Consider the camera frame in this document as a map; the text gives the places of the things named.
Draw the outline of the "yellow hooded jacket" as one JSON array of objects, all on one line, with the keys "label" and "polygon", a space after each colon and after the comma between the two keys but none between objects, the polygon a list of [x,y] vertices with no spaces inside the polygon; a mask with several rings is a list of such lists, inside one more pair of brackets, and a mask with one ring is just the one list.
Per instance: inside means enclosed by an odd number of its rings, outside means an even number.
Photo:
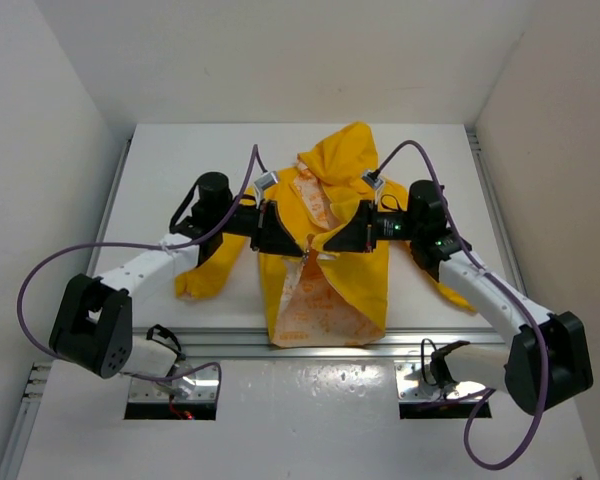
[{"label": "yellow hooded jacket", "polygon": [[348,223],[372,189],[361,179],[378,166],[370,127],[347,125],[279,171],[265,197],[277,203],[305,259],[260,254],[259,278],[268,335],[282,347],[327,342],[369,343],[385,334],[390,250],[334,253],[324,243]]}]

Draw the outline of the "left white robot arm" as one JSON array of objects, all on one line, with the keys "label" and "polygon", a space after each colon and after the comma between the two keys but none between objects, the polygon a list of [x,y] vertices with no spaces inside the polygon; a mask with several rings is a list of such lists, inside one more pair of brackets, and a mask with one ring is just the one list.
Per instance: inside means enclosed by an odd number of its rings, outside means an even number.
[{"label": "left white robot arm", "polygon": [[133,311],[175,277],[209,262],[226,234],[245,237],[259,253],[300,257],[277,204],[265,197],[278,184],[275,172],[254,183],[252,196],[233,195],[225,174],[201,175],[176,209],[158,248],[122,266],[67,284],[49,347],[59,357],[108,379],[127,374],[163,381],[184,358],[179,350],[133,333]]}]

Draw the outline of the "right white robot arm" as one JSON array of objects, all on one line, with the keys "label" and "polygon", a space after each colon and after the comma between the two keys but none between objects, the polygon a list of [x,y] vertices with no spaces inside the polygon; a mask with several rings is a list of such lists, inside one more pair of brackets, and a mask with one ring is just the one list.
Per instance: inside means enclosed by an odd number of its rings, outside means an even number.
[{"label": "right white robot arm", "polygon": [[324,248],[367,253],[380,241],[406,241],[421,270],[467,300],[496,330],[502,349],[456,341],[434,351],[423,371],[436,387],[476,382],[508,393],[529,415],[538,405],[549,409],[591,388],[582,321],[570,311],[551,312],[483,267],[449,227],[441,191],[431,180],[416,181],[406,209],[389,212],[364,200]]}]

